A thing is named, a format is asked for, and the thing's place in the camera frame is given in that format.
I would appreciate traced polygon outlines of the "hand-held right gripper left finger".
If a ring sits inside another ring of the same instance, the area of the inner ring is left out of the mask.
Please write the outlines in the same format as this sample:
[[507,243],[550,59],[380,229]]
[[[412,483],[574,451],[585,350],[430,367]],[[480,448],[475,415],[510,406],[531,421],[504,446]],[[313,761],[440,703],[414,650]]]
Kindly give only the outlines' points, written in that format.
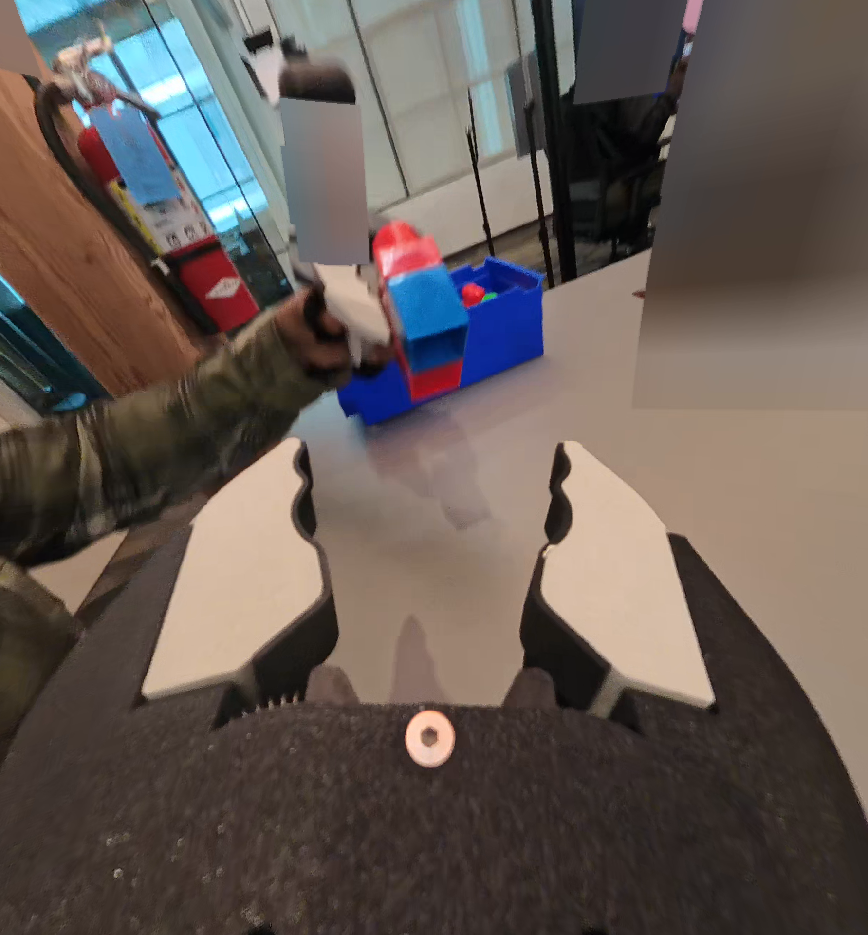
[[307,444],[286,438],[195,515],[145,700],[213,686],[244,708],[304,698],[338,639],[312,488]]

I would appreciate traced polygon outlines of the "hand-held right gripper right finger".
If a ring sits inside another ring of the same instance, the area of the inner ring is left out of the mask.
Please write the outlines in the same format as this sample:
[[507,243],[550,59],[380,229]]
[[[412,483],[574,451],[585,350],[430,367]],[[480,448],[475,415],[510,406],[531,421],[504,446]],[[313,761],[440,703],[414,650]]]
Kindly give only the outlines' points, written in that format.
[[612,716],[628,692],[715,703],[664,522],[574,440],[559,442],[550,504],[521,614],[523,664],[558,703]]

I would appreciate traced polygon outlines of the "red two-stud mega block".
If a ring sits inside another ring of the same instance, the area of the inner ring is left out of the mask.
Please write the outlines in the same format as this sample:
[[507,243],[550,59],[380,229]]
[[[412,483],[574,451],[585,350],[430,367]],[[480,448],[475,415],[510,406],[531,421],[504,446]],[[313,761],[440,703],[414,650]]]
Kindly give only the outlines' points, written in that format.
[[382,310],[392,327],[394,356],[401,371],[408,397],[419,403],[429,397],[418,387],[407,360],[403,338],[399,331],[400,319],[393,299],[389,297],[388,283],[391,279],[417,271],[440,267],[443,264],[440,249],[430,236],[423,236],[411,224],[395,220],[387,222],[371,241],[371,256],[378,279],[378,296]]

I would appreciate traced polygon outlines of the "person's left forearm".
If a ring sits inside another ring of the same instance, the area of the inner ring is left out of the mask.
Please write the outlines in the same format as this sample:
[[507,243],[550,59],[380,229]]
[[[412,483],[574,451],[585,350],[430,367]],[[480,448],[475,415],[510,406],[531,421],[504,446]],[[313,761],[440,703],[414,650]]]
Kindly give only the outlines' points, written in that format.
[[295,354],[304,293],[181,380],[0,433],[0,557],[76,554],[148,522],[280,443],[330,383]]

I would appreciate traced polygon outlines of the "blue mega block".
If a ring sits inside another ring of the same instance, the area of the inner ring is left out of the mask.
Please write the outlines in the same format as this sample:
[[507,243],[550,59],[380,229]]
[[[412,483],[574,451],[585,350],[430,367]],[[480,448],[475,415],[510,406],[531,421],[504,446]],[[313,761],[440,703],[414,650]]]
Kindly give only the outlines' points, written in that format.
[[411,373],[463,359],[470,320],[444,263],[394,275],[386,294]]

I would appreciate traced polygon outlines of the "person's plaid shirt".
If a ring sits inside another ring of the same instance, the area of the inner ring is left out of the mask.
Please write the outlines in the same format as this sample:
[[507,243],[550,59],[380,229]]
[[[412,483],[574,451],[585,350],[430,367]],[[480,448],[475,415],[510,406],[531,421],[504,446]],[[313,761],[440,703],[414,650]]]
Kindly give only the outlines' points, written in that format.
[[52,592],[0,557],[0,764],[21,721],[83,631]]

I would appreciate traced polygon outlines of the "person's left hand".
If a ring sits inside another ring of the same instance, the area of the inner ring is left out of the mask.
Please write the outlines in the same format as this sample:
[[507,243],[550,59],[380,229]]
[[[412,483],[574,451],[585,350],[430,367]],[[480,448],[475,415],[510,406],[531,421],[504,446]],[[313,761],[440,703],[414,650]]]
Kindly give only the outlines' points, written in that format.
[[316,286],[305,291],[294,325],[295,354],[313,379],[334,384],[345,384],[352,375],[371,379],[392,360],[388,328],[370,334],[345,309],[332,306]]

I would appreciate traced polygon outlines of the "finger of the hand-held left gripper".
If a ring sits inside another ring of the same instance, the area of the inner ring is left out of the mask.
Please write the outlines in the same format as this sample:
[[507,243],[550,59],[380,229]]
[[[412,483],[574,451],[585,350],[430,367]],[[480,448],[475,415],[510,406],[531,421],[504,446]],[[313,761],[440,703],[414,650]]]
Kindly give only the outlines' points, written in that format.
[[379,281],[371,264],[318,264],[326,308],[345,329],[352,363],[362,366],[377,349],[392,343],[392,327],[383,310]]

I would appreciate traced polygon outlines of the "blue plastic bin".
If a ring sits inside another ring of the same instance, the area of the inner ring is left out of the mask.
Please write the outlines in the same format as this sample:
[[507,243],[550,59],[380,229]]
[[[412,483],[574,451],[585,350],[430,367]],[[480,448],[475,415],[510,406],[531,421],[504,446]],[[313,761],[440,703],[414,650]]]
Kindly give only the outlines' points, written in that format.
[[474,283],[494,294],[468,310],[470,327],[459,380],[414,399],[401,368],[393,362],[380,376],[354,378],[337,392],[346,417],[376,426],[543,356],[544,275],[492,256],[478,266],[452,269],[450,275],[458,291]]

